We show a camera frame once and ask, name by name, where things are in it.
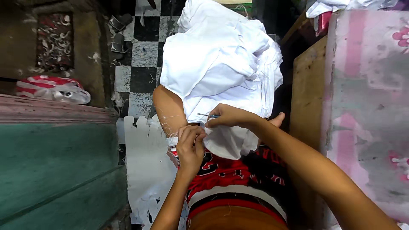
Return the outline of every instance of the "person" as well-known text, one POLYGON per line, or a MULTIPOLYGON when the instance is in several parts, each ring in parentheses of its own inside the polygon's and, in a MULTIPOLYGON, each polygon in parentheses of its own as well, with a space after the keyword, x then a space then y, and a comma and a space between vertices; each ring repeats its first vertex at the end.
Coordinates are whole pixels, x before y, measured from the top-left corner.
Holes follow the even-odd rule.
POLYGON ((337 165, 280 130, 283 113, 267 121, 243 109, 217 105, 210 114, 219 117, 208 120, 206 128, 240 126, 264 143, 239 160, 228 160, 204 148, 204 129, 187 123, 177 95, 159 85, 153 103, 167 137, 178 139, 170 151, 179 162, 152 230, 177 229, 185 200, 190 230, 288 229, 293 199, 286 165, 325 200, 343 230, 399 229, 337 165))

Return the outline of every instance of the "pink flower print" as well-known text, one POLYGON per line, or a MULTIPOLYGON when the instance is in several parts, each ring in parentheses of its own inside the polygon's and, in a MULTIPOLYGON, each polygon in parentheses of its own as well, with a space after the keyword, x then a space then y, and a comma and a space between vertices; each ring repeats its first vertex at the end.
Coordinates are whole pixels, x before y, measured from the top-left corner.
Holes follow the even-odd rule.
POLYGON ((392 34, 392 38, 398 40, 398 46, 409 46, 409 28, 401 28, 399 32, 392 34))

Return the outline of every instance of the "scissors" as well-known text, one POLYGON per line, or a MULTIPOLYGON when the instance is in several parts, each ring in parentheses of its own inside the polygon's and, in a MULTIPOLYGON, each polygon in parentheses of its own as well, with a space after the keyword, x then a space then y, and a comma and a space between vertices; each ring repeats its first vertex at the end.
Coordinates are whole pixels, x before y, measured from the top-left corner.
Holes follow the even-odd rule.
POLYGON ((211 117, 211 118, 218 118, 219 117, 219 115, 207 115, 207 114, 201 114, 201 113, 196 113, 197 115, 202 115, 202 116, 208 116, 208 117, 211 117))

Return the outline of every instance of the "doormat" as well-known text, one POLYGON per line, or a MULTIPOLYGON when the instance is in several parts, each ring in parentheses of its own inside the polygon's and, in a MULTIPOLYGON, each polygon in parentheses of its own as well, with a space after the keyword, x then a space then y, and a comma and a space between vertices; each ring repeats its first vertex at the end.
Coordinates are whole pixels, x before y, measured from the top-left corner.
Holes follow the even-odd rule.
POLYGON ((37 27, 37 64, 45 71, 74 68, 72 13, 41 14, 37 27))

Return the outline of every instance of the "pile of white cloth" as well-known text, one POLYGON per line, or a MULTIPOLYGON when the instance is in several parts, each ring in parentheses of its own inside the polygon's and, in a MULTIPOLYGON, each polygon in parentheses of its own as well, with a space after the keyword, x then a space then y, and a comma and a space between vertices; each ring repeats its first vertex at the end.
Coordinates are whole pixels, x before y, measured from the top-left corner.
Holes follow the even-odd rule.
MULTIPOLYGON (((261 117, 271 115, 274 91, 282 84, 279 46, 259 20, 212 0, 187 0, 177 34, 166 39, 160 84, 183 101, 189 123, 206 123, 219 103, 261 117)), ((204 144, 212 153, 239 159, 257 148, 247 129, 205 129, 204 144)))

